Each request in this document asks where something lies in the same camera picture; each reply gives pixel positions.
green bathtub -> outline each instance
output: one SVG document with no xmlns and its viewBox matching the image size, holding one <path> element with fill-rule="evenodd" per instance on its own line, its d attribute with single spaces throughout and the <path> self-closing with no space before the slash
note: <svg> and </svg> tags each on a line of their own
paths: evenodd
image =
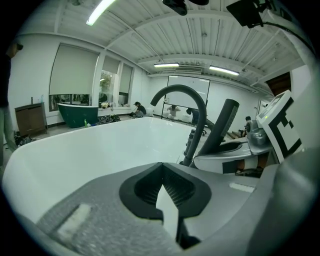
<svg viewBox="0 0 320 256">
<path fill-rule="evenodd" d="M 98 122 L 97 106 L 80 106 L 62 103 L 58 103 L 57 105 L 63 120 L 70 128 L 85 126 L 85 119 L 89 124 Z"/>
</svg>

window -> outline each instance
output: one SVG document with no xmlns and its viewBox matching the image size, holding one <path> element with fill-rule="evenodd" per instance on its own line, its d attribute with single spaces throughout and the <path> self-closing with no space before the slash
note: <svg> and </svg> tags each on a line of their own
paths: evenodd
<svg viewBox="0 0 320 256">
<path fill-rule="evenodd" d="M 49 111 L 58 111 L 58 103 L 89 106 L 89 94 L 49 95 Z"/>
<path fill-rule="evenodd" d="M 102 70 L 99 89 L 99 105 L 102 102 L 113 102 L 115 77 L 114 73 Z"/>
<path fill-rule="evenodd" d="M 49 111 L 57 111 L 57 103 L 89 105 L 98 53 L 61 44 L 54 59 Z"/>
<path fill-rule="evenodd" d="M 119 106 L 125 107 L 129 102 L 130 83 L 132 78 L 133 68 L 124 64 L 121 74 L 120 88 L 119 88 Z"/>
</svg>

roller shade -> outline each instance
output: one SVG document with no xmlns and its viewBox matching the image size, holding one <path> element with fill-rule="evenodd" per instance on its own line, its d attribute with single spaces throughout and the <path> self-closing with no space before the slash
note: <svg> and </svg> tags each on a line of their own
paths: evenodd
<svg viewBox="0 0 320 256">
<path fill-rule="evenodd" d="M 105 56 L 102 70 L 109 71 L 113 74 L 118 74 L 119 64 L 119 60 Z"/>
<path fill-rule="evenodd" d="M 123 65 L 121 81 L 120 81 L 120 93 L 129 93 L 130 80 L 133 68 L 127 65 Z"/>
<path fill-rule="evenodd" d="M 50 95 L 91 94 L 99 54 L 61 44 L 50 79 Z"/>
</svg>

person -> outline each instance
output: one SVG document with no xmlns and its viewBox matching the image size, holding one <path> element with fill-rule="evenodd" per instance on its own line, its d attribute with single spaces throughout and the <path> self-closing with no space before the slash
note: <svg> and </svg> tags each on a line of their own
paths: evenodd
<svg viewBox="0 0 320 256">
<path fill-rule="evenodd" d="M 137 110 L 135 111 L 135 114 L 136 114 L 138 117 L 144 117 L 144 116 L 147 114 L 147 111 L 146 111 L 145 107 L 142 106 L 139 101 L 136 101 L 136 102 L 134 103 L 134 105 L 137 107 Z"/>
<path fill-rule="evenodd" d="M 108 96 L 105 93 L 99 93 L 99 103 L 107 102 Z"/>
<path fill-rule="evenodd" d="M 187 112 L 188 115 L 191 115 L 191 113 L 192 113 L 192 121 L 191 121 L 191 123 L 194 124 L 194 125 L 198 124 L 198 121 L 199 121 L 199 110 L 189 107 L 186 110 L 186 112 Z"/>
<path fill-rule="evenodd" d="M 250 131 L 249 122 L 251 121 L 251 117 L 250 117 L 250 116 L 247 116 L 247 117 L 245 118 L 245 121 L 246 121 L 246 124 L 245 124 L 245 126 L 244 126 L 244 131 L 243 131 L 241 137 L 245 137 L 245 136 L 247 135 L 247 132 Z"/>
<path fill-rule="evenodd" d="M 8 102 L 8 88 L 9 78 L 11 74 L 11 59 L 21 51 L 23 45 L 17 41 L 11 43 L 5 55 L 2 57 L 2 78 L 0 85 L 0 180 L 4 174 L 4 136 L 9 149 L 13 152 L 18 147 L 14 138 L 14 130 L 11 121 L 9 102 Z"/>
<path fill-rule="evenodd" d="M 171 105 L 166 110 L 170 110 L 170 114 L 168 115 L 168 118 L 174 119 L 177 117 L 177 111 L 180 111 L 180 109 L 176 105 Z"/>
</svg>

ceiling light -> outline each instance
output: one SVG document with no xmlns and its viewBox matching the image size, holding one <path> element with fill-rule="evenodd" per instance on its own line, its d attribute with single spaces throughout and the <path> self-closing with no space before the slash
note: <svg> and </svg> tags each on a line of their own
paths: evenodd
<svg viewBox="0 0 320 256">
<path fill-rule="evenodd" d="M 92 26 L 100 15 L 116 0 L 102 0 L 101 3 L 94 9 L 93 13 L 87 20 L 86 24 Z"/>
<path fill-rule="evenodd" d="M 179 67 L 178 63 L 154 64 L 155 68 Z"/>
<path fill-rule="evenodd" d="M 210 66 L 211 70 L 215 70 L 215 71 L 221 71 L 221 72 L 225 72 L 234 76 L 239 76 L 238 72 L 229 70 L 229 69 L 225 69 L 225 68 L 221 68 L 221 67 L 216 67 L 216 66 Z"/>
</svg>

